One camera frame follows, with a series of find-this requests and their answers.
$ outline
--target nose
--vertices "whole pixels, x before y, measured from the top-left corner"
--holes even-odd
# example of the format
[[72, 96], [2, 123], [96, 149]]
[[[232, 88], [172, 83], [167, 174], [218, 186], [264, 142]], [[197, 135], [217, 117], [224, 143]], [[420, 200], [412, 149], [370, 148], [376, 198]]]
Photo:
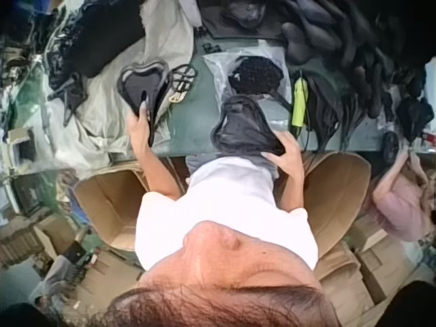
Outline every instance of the nose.
[[202, 221], [186, 235], [183, 246], [189, 250], [235, 251], [240, 246], [238, 233], [212, 221]]
[[240, 260], [238, 233], [211, 221], [197, 224], [183, 241], [184, 282], [187, 285], [226, 285]]

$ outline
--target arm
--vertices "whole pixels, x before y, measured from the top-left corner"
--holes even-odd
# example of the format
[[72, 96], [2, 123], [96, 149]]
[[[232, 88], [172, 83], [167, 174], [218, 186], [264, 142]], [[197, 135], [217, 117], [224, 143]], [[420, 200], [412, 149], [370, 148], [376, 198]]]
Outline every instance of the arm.
[[138, 162], [144, 171], [151, 191], [167, 196], [174, 201], [181, 197], [176, 180], [150, 148], [145, 151], [143, 157], [138, 157]]
[[279, 203], [281, 210], [290, 213], [297, 208], [303, 208], [305, 206], [303, 198], [304, 183], [304, 179], [296, 181], [290, 176], [287, 178], [286, 186]]
[[383, 178], [378, 183], [377, 187], [374, 189], [373, 192], [374, 201], [380, 201], [390, 193], [392, 189], [392, 185], [394, 184], [396, 178], [400, 174], [401, 169], [403, 168], [408, 157], [409, 155], [407, 152], [407, 148], [405, 147], [399, 153], [398, 157], [395, 160], [394, 165], [389, 169], [387, 173], [385, 173]]
[[420, 158], [414, 152], [410, 153], [409, 167], [415, 173], [418, 185], [423, 189], [426, 189], [429, 184], [429, 179], [422, 169]]
[[305, 170], [302, 165], [300, 146], [290, 132], [277, 132], [276, 137], [285, 147], [281, 157], [272, 153], [262, 153], [264, 157], [278, 165], [286, 174], [286, 186], [279, 201], [279, 208], [291, 212], [304, 207], [303, 187]]
[[127, 129], [130, 134], [131, 147], [144, 171], [150, 190], [173, 200], [179, 199], [181, 192], [176, 180], [149, 147], [150, 128], [145, 102], [141, 104], [139, 119], [132, 111], [129, 111]]

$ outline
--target worker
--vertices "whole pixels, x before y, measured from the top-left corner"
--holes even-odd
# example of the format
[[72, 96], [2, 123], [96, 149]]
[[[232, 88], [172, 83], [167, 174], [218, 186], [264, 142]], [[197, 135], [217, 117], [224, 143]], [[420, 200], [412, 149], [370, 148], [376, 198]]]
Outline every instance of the worker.
[[[188, 158], [198, 169], [182, 196], [148, 146], [145, 104], [127, 128], [149, 186], [135, 246], [146, 272], [90, 326], [339, 326], [313, 274], [317, 244], [290, 133], [277, 133], [281, 157], [220, 157], [199, 168], [191, 163], [208, 156]], [[275, 165], [288, 175], [278, 206]]]
[[405, 144], [373, 190], [370, 217], [406, 242], [423, 238], [436, 223], [435, 177], [434, 170], [424, 172], [420, 158]]

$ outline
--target cardboard box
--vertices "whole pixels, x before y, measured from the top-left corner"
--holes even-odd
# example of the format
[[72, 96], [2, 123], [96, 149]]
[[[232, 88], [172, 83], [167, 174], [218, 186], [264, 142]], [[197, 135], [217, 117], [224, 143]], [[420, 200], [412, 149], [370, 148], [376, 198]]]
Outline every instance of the cardboard box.
[[327, 153], [306, 158], [305, 208], [319, 256], [347, 233], [367, 194], [371, 165], [352, 153]]
[[402, 242], [388, 235], [363, 253], [357, 253], [363, 280], [375, 304], [403, 285], [422, 259], [418, 243]]
[[342, 287], [331, 294], [327, 293], [327, 297], [332, 301], [342, 325], [359, 318], [363, 313], [374, 307], [374, 302], [361, 280]]
[[65, 217], [53, 214], [33, 226], [47, 254], [56, 258], [73, 243], [76, 231]]
[[323, 255], [313, 272], [327, 293], [362, 280], [360, 262], [344, 241]]
[[136, 219], [149, 187], [138, 164], [100, 170], [74, 190], [100, 238], [111, 247], [134, 251]]
[[383, 240], [386, 233], [371, 217], [363, 216], [353, 222], [347, 232], [347, 243], [357, 252], [365, 252]]

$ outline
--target work table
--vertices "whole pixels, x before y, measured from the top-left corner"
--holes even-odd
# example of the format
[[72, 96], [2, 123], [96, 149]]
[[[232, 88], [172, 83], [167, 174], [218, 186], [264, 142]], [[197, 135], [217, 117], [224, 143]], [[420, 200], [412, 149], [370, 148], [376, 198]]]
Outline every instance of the work table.
[[[215, 85], [213, 75], [206, 66], [203, 55], [205, 52], [202, 45], [204, 43], [220, 45], [222, 50], [237, 48], [241, 46], [256, 46], [257, 40], [246, 39], [225, 39], [214, 40], [210, 37], [197, 39], [196, 49], [191, 64], [197, 68], [198, 77], [196, 78], [192, 90], [188, 92], [183, 102], [173, 104], [168, 113], [168, 126], [170, 129], [171, 140], [156, 144], [153, 151], [160, 157], [178, 157], [185, 155], [195, 155], [200, 153], [214, 153], [215, 148], [211, 143], [211, 131], [219, 120], [219, 109], [215, 97]], [[310, 64], [316, 70], [324, 70], [320, 61]], [[265, 112], [266, 118], [277, 130], [286, 130], [288, 120], [280, 121], [277, 124], [274, 112]], [[384, 131], [377, 129], [375, 119], [366, 118], [356, 129], [349, 141], [348, 151], [379, 151], [382, 144]], [[327, 151], [338, 151], [340, 146], [341, 131], [339, 130], [327, 144]], [[298, 139], [302, 149], [306, 148], [307, 131], [303, 131]], [[308, 151], [317, 149], [315, 132], [311, 132]], [[133, 159], [133, 153], [123, 156], [116, 154], [115, 161]]]

